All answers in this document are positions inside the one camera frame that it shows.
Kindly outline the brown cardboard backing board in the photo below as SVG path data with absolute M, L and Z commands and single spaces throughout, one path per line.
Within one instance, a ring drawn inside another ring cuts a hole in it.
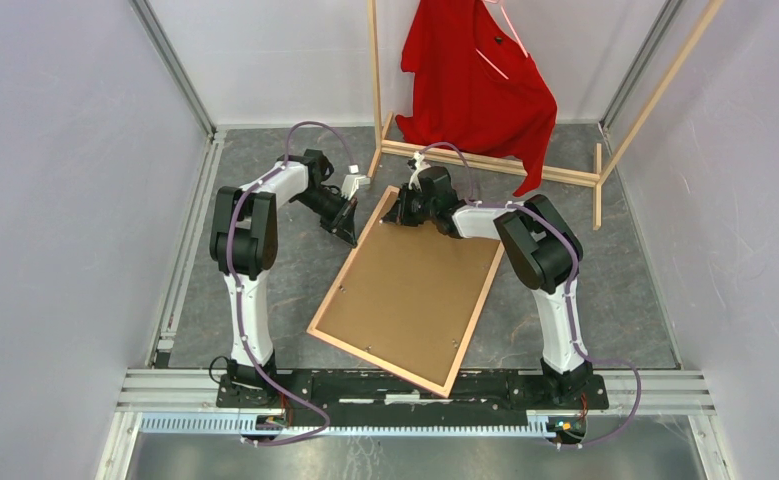
M 388 187 L 310 322 L 310 335 L 446 398 L 504 253 L 431 223 L 384 224 Z

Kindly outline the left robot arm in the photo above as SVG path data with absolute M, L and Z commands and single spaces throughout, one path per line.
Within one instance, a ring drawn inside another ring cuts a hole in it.
M 279 394 L 267 287 L 279 249 L 280 208 L 299 203 L 318 216 L 325 231 L 350 247 L 358 243 L 356 194 L 370 179 L 352 164 L 335 186 L 328 182 L 333 172 L 322 151 L 308 149 L 280 157 L 259 178 L 222 187 L 215 196 L 209 252 L 227 286 L 233 329 L 225 378 L 241 386 L 255 407 L 271 405 Z

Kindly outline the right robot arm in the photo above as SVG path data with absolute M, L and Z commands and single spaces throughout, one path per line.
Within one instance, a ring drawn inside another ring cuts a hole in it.
M 593 374 L 575 300 L 583 250 L 573 231 L 544 195 L 503 205 L 465 201 L 446 168 L 425 161 L 410 161 L 409 168 L 410 179 L 383 222 L 406 227 L 431 222 L 452 238 L 500 241 L 538 310 L 543 396 L 556 408 L 571 406 Z

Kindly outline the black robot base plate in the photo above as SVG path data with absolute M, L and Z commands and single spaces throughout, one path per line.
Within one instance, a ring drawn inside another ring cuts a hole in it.
M 280 409 L 291 427 L 519 427 L 530 412 L 566 416 L 605 410 L 610 402 L 602 376 L 559 387 L 541 372 L 463 370 L 440 397 L 382 370 L 294 369 L 261 378 L 233 380 L 223 374 L 220 408 Z

